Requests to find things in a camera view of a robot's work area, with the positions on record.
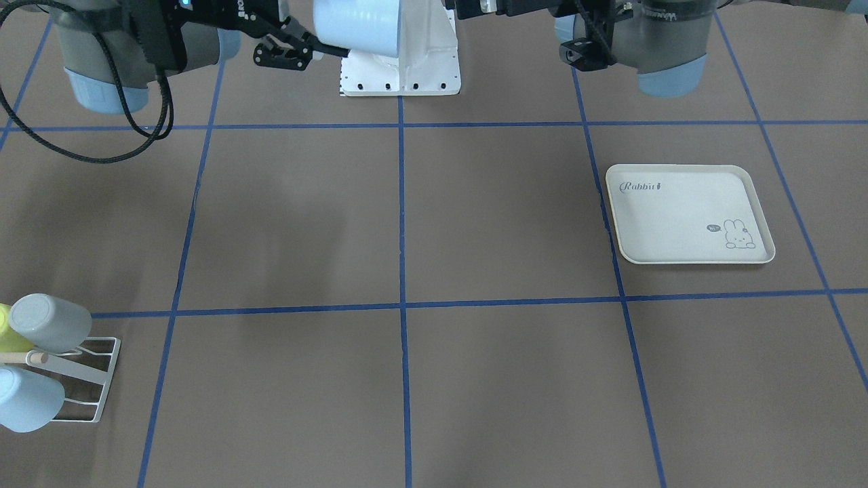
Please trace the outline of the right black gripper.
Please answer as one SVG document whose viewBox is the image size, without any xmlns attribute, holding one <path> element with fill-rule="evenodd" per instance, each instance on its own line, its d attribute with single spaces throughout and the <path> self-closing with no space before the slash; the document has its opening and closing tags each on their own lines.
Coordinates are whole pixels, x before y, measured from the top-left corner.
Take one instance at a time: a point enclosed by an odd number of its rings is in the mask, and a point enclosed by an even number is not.
<svg viewBox="0 0 868 488">
<path fill-rule="evenodd" d="M 285 1 L 130 1 L 128 15 L 146 61 L 177 73 L 233 58 L 241 35 L 257 40 L 254 62 L 263 67 L 304 70 L 315 54 L 350 54 L 308 31 Z"/>
</svg>

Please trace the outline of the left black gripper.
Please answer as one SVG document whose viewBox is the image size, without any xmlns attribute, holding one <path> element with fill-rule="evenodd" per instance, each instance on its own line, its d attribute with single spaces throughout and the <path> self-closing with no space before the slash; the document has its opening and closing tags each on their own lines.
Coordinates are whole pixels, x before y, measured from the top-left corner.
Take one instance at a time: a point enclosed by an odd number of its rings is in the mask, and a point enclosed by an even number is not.
<svg viewBox="0 0 868 488">
<path fill-rule="evenodd" d="M 629 1 L 496 1 L 496 0 L 456 0 L 454 12 L 459 20 L 480 18 L 480 16 L 518 16 L 546 10 L 553 18 L 579 16 L 585 12 L 592 19 L 611 18 L 614 21 L 630 19 L 635 6 L 627 6 Z"/>
</svg>

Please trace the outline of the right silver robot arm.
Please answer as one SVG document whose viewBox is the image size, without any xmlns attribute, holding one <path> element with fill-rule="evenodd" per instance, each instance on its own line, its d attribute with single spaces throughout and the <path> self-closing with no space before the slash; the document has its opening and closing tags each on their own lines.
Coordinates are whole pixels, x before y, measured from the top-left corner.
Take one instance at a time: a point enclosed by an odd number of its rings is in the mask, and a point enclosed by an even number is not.
<svg viewBox="0 0 868 488">
<path fill-rule="evenodd" d="M 220 64 L 241 36 L 258 66 L 304 70 L 319 54 L 347 58 L 290 15 L 285 1 L 59 1 L 47 9 L 78 103 L 102 114 L 136 112 L 158 75 Z"/>
</svg>

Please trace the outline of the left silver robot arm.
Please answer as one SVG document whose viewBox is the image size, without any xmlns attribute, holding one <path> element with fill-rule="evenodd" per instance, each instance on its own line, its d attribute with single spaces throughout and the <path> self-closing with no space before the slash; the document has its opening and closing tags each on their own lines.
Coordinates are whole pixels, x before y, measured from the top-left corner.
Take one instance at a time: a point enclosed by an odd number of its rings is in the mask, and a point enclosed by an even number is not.
<svg viewBox="0 0 868 488">
<path fill-rule="evenodd" d="M 446 1 L 459 20 L 555 18 L 564 64 L 583 73 L 620 64 L 635 69 L 645 95 L 681 97 L 696 89 L 707 61 L 717 1 Z"/>
</svg>

